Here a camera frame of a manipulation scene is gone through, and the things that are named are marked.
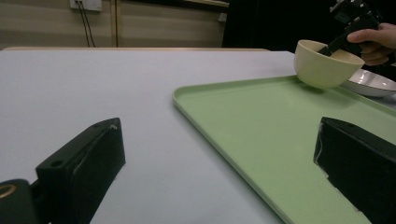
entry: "wall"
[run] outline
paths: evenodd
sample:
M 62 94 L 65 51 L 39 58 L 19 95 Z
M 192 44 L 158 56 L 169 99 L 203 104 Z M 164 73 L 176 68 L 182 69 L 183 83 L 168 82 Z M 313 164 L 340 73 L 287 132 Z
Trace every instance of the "wall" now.
M 87 14 L 96 47 L 116 46 L 110 1 Z M 220 48 L 219 13 L 118 1 L 119 47 Z M 68 0 L 0 0 L 0 49 L 20 46 L 87 47 L 78 10 Z

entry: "table surface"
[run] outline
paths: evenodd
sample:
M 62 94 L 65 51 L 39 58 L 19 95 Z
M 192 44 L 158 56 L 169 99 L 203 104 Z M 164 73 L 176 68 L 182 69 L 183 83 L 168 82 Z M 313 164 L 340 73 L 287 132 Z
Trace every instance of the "table surface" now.
M 286 51 L 0 51 L 0 182 L 95 122 L 121 119 L 126 166 L 92 223 L 283 223 L 173 105 L 181 86 L 294 74 Z M 396 108 L 396 99 L 379 103 Z

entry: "tray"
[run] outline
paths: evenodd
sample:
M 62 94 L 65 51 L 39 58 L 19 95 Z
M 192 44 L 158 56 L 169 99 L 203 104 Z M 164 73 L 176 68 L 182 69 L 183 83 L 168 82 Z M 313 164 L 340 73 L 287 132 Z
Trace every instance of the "tray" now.
M 181 87 L 174 103 L 286 223 L 370 223 L 313 162 L 322 117 L 396 144 L 396 111 L 296 76 Z

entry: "hand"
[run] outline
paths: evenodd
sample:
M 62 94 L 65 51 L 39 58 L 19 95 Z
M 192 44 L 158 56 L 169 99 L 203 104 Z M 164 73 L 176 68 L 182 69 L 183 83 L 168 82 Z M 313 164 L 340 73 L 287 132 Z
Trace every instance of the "hand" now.
M 359 30 L 347 36 L 350 43 L 360 43 L 361 58 L 367 65 L 379 65 L 388 61 L 396 50 L 396 25 L 381 23 L 378 30 Z

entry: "cream bowl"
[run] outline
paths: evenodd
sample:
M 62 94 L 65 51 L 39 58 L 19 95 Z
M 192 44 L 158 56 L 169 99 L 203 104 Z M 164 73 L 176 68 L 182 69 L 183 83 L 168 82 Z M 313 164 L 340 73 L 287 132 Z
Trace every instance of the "cream bowl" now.
M 360 57 L 342 49 L 330 57 L 318 53 L 325 46 L 317 41 L 300 40 L 294 54 L 297 77 L 319 89 L 340 86 L 364 65 Z
M 396 93 L 395 81 L 364 69 L 359 69 L 341 86 L 364 96 L 385 97 Z

